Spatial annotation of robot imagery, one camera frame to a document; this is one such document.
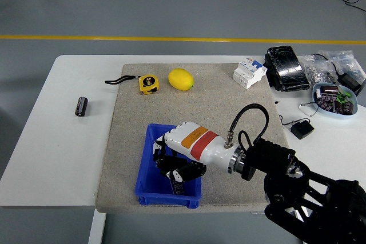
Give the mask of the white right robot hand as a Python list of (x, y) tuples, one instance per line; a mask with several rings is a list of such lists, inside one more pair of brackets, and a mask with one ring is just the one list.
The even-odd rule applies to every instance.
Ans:
[(206, 166), (234, 171), (237, 145), (194, 122), (184, 122), (154, 141), (153, 161), (161, 174), (172, 181), (187, 182), (201, 177)]

